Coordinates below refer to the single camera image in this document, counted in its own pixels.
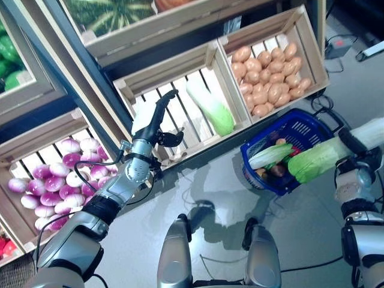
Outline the black white robot left hand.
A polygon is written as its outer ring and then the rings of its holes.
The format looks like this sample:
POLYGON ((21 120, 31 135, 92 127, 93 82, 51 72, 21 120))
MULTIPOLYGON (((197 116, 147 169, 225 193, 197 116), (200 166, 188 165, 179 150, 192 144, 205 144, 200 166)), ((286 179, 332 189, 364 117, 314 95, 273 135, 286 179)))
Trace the black white robot left hand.
POLYGON ((160 131, 167 105, 177 93, 177 89, 172 89, 156 103, 147 101, 141 105, 141 108, 136 112, 131 129, 133 140, 141 139, 150 143, 152 147, 158 144, 167 148, 176 147, 182 142, 183 131, 179 131, 177 134, 160 131))

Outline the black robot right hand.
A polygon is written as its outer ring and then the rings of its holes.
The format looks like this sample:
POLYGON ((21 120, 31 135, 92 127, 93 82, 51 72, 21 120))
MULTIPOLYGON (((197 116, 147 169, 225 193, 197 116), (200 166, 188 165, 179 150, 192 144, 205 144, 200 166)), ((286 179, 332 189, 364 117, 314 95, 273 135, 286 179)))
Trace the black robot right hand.
POLYGON ((345 127, 338 132, 338 136, 342 143, 352 151, 352 156, 346 156, 336 162, 340 175, 352 170, 363 170, 368 173, 373 184, 376 180, 376 171, 382 165, 382 149, 379 146, 368 149, 345 127))

